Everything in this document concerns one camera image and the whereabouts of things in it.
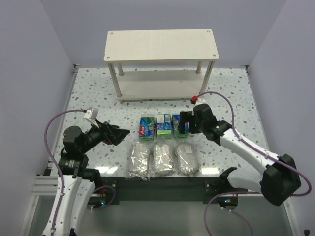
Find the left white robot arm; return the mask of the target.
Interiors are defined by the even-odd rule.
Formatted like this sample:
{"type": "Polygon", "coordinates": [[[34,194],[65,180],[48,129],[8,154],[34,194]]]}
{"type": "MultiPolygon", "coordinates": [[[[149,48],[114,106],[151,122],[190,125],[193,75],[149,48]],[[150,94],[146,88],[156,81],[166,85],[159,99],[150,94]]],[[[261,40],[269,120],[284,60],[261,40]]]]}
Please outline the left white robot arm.
{"type": "Polygon", "coordinates": [[[129,133],[129,130],[107,122],[97,122],[88,132],[83,132],[78,126],[64,131],[64,147],[57,164],[57,192],[42,233],[44,236],[78,235],[92,193],[104,188],[99,170],[87,167],[89,159],[86,153],[99,143],[117,146],[129,133]]]}

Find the green sponge pack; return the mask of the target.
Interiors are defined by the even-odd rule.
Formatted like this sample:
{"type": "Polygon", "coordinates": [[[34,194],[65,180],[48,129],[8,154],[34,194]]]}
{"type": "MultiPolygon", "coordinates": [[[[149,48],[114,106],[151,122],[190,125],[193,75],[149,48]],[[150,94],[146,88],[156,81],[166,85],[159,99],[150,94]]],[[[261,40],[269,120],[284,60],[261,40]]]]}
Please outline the green sponge pack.
{"type": "Polygon", "coordinates": [[[172,133],[174,138],[176,139],[184,139],[187,138],[189,135],[189,123],[186,122],[184,126],[184,133],[180,132],[180,115],[173,114],[172,115],[172,133]]]}
{"type": "Polygon", "coordinates": [[[139,139],[153,141],[155,137],[156,118],[153,115],[142,114],[139,122],[139,139]]]}
{"type": "Polygon", "coordinates": [[[156,134],[158,139],[171,139],[172,124],[170,114],[157,114],[156,134]]]}

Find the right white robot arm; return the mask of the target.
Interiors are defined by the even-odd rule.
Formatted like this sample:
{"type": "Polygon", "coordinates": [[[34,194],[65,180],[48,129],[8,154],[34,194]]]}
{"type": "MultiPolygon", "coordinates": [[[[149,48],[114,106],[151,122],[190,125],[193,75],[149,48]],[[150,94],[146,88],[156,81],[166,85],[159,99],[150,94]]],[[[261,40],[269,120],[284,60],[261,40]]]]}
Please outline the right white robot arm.
{"type": "Polygon", "coordinates": [[[234,189],[261,193],[268,202],[279,206],[301,187],[291,156],[279,156],[237,134],[230,123],[217,120],[210,106],[205,103],[196,105],[192,111],[181,111],[178,130],[180,133],[202,133],[207,140],[232,151],[256,169],[258,175],[253,177],[240,174],[232,176],[236,167],[223,172],[221,176],[234,189]]]}

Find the silver scourer pack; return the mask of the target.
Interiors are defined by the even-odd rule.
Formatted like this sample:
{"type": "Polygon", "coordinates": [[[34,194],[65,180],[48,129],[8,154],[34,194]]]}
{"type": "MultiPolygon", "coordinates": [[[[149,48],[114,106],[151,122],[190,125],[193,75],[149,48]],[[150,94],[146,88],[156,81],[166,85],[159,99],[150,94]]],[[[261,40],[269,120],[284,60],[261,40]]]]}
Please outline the silver scourer pack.
{"type": "Polygon", "coordinates": [[[178,170],[180,173],[193,177],[199,172],[199,161],[191,143],[181,142],[175,148],[178,159],[178,170]]]}
{"type": "Polygon", "coordinates": [[[138,178],[148,181],[149,157],[151,148],[143,142],[134,142],[131,144],[127,158],[127,179],[138,178]]]}
{"type": "Polygon", "coordinates": [[[151,168],[156,176],[171,176],[175,172],[173,143],[159,141],[153,145],[151,168]]]}

